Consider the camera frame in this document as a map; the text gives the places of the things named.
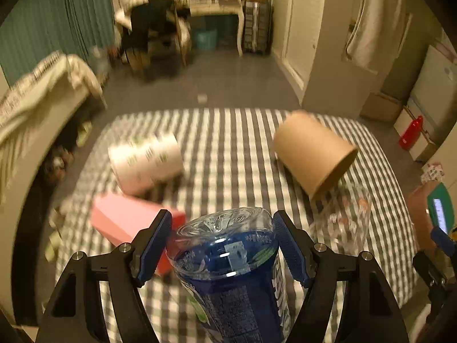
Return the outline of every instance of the blue label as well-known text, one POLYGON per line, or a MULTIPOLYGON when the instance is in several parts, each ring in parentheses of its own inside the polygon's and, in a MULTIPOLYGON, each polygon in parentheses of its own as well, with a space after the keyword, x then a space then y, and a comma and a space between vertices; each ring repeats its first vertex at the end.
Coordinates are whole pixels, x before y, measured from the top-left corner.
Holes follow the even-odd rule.
MULTIPOLYGON (((290 328, 285 284, 276 251, 257 268, 217 280, 196 280, 178 275, 190 293, 200 322, 213 342, 280 343, 290 328)), ((248 267, 243 242, 226 245, 233 269, 248 267)))

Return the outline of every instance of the pink box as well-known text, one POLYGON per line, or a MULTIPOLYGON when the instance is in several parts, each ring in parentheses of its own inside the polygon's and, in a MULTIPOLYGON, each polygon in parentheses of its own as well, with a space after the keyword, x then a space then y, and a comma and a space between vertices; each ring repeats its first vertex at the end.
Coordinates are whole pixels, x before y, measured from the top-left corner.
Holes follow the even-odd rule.
MULTIPOLYGON (((172 230, 178 229, 186 222, 186 214, 178 210, 112 192, 95 198, 91 222, 111 244, 119 246, 123 242, 132 242, 138 231, 148 228, 161 209, 170 211, 172 230)), ((171 268, 164 250, 155 273, 165 275, 171 268)))

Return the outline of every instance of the plastic water bottle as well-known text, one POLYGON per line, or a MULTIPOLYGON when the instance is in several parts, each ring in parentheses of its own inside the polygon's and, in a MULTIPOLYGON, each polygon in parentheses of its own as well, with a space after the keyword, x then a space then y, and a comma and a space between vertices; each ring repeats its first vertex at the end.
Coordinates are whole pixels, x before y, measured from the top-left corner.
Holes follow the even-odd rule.
POLYGON ((280 343, 290 330, 271 215, 238 208, 192 220, 167 255, 213 342, 280 343))

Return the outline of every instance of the blue gripper pad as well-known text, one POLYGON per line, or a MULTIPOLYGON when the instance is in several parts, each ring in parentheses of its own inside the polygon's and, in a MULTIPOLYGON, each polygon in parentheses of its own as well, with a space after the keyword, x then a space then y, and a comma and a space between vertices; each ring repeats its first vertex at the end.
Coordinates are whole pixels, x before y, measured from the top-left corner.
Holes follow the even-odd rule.
POLYGON ((293 278, 303 287, 309 287, 311 278, 306 271, 306 259, 297 244, 294 235, 298 234, 296 227, 285 213, 276 212, 273 215, 275 236, 286 260, 293 278))
POLYGON ((430 237, 448 257, 454 255, 456 251, 455 242, 440 227, 434 227, 430 237))
POLYGON ((170 235, 171 218, 168 210, 160 210, 150 227, 139 231, 132 241, 134 253, 130 269, 140 287, 154 275, 170 235))

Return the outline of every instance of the metal screw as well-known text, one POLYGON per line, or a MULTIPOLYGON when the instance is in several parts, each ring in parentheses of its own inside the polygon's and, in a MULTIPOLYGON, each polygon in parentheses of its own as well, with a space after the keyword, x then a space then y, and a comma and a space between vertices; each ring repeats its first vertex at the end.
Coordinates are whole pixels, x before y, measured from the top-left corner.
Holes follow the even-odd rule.
POLYGON ((326 251, 327 245, 323 244, 322 242, 318 242, 317 244, 314 245, 314 248, 315 248, 318 252, 322 253, 322 252, 325 252, 325 251, 326 251))
POLYGON ((130 251, 131 248, 132 248, 132 245, 130 245, 128 242, 124 242, 123 244, 119 245, 119 251, 121 253, 127 253, 130 251))
POLYGON ((80 252, 80 251, 77 251, 75 254, 73 254, 71 256, 71 258, 74 260, 74 261, 78 261, 80 260, 81 258, 83 258, 84 256, 84 252, 80 252))
POLYGON ((362 252, 362 258, 366 261, 371 261, 373 259, 373 255, 370 252, 362 252))

